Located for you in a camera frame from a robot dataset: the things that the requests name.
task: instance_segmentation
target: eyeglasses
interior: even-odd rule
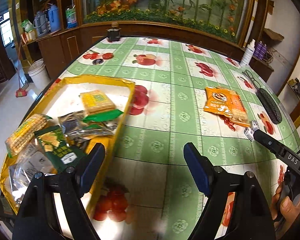
[[[243,71],[243,74],[245,74],[250,79],[251,83],[257,90],[259,90],[261,88],[260,83],[258,82],[258,80],[256,80],[254,78],[254,76],[252,75],[252,73],[249,70]]]

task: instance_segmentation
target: green snack package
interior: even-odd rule
[[[76,166],[81,158],[86,156],[79,149],[67,146],[66,138],[58,125],[34,132],[34,135],[58,173],[68,166]]]
[[[107,112],[88,115],[85,118],[83,118],[82,120],[84,122],[90,122],[90,121],[106,122],[106,121],[109,121],[109,120],[116,119],[117,117],[119,117],[122,114],[123,114],[123,112],[120,111],[119,109],[114,109],[114,110],[107,111]]]

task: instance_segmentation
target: bolt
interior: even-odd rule
[[[252,178],[252,177],[254,177],[254,174],[253,174],[252,171],[247,171],[247,176],[248,176],[249,178]]]
[[[41,172],[37,172],[37,173],[34,175],[34,177],[35,177],[36,179],[41,178],[41,176],[42,176],[42,173],[41,173]]]
[[[217,173],[220,173],[222,171],[222,168],[220,166],[215,166],[214,167],[214,170],[217,172]]]
[[[67,172],[67,173],[72,173],[72,172],[74,172],[74,166],[70,166],[70,167],[66,168],[66,172]]]

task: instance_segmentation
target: broom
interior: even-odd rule
[[[22,43],[20,42],[19,54],[18,54],[18,69],[17,69],[18,79],[19,79],[19,89],[16,91],[16,97],[17,98],[25,97],[27,95],[26,89],[24,89],[24,87],[21,88],[21,84],[20,84],[20,52],[21,52],[21,46],[22,46]]]

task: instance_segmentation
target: green checkered tablecloth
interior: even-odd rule
[[[94,65],[94,60],[84,55],[95,52],[111,52],[114,57]],[[213,165],[238,174],[253,171],[267,200],[271,199],[286,165],[248,140],[243,127],[235,125],[233,131],[217,115],[203,111],[205,87],[231,88],[238,92],[249,118],[257,120],[261,130],[299,150],[300,138],[289,115],[253,70],[282,111],[279,125],[269,121],[273,131],[264,126],[268,117],[255,90],[239,64],[228,57],[181,42],[144,37],[111,43],[104,39],[85,54],[60,78],[80,74],[121,77],[143,86],[149,98],[141,114],[128,116],[107,173],[128,189],[126,197],[134,219],[129,224],[93,221],[101,239],[188,238],[207,199],[198,192],[183,158],[187,142],[193,142]],[[225,231],[226,226],[220,225],[218,236]]]

